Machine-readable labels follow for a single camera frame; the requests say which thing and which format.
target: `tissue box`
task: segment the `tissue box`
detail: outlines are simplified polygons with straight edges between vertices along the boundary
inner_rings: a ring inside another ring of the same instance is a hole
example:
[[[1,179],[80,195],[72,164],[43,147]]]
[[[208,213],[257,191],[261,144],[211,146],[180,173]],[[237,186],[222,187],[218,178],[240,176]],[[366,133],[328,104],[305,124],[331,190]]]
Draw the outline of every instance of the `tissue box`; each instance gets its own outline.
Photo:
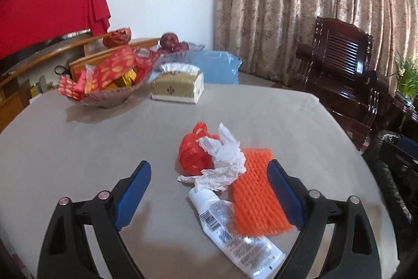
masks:
[[[197,103],[204,89],[203,74],[163,73],[151,82],[153,99],[182,103]]]

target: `fruit foam net sleeve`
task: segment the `fruit foam net sleeve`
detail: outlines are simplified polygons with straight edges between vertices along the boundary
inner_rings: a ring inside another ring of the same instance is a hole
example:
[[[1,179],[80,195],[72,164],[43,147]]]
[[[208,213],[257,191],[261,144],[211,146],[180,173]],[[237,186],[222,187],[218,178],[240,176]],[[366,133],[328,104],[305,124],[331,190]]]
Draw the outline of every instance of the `fruit foam net sleeve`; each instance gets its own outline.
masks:
[[[242,150],[247,171],[233,182],[235,225],[246,236],[276,235],[291,229],[267,180],[270,149]]]

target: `screw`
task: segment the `screw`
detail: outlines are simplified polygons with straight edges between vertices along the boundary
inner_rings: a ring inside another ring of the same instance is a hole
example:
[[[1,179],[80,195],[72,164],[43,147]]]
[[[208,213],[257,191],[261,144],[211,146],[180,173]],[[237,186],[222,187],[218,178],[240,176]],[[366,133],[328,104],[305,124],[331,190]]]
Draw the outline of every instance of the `screw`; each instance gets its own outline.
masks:
[[[100,200],[106,200],[109,196],[110,196],[110,193],[108,191],[101,191],[99,193]]]
[[[353,204],[359,204],[359,203],[360,203],[360,199],[359,199],[358,197],[356,197],[355,195],[353,195],[353,196],[350,198],[350,201],[351,201]]]
[[[67,197],[62,197],[61,199],[59,199],[58,203],[61,206],[65,206],[66,204],[68,204],[70,202],[70,199]]]
[[[318,199],[321,196],[321,194],[316,189],[312,189],[311,191],[309,191],[309,196],[314,199]]]

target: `gray tablecloth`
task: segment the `gray tablecloth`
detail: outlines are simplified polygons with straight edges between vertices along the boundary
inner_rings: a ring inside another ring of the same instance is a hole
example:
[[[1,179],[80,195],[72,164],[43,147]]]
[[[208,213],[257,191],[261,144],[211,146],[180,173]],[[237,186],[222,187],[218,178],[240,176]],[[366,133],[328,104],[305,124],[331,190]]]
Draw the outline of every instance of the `gray tablecloth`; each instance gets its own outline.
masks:
[[[201,231],[186,199],[190,186],[176,181],[178,146],[200,121],[212,133],[223,122],[243,147],[270,148],[308,189],[336,200],[360,197],[383,278],[390,278],[397,265],[396,241],[378,187],[318,99],[291,90],[217,85],[206,85],[197,105],[152,101],[140,92],[111,110],[75,106],[48,92],[19,114],[0,135],[0,224],[29,270],[36,274],[59,198],[89,200],[147,160],[150,186],[121,232],[146,278],[245,278]],[[324,239],[331,233],[327,228]],[[293,229],[271,240],[287,254],[297,234]],[[92,248],[96,257],[97,245]],[[326,251],[320,249],[310,277],[319,274]],[[103,261],[97,263],[107,277]]]

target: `chair backrest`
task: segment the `chair backrest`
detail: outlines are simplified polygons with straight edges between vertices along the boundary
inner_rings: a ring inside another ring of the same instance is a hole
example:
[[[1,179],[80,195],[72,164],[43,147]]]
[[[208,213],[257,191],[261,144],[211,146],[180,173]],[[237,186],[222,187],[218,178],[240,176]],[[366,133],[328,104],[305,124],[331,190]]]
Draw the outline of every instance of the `chair backrest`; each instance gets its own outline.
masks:
[[[356,81],[369,67],[373,37],[339,19],[317,17],[313,45],[316,70]]]

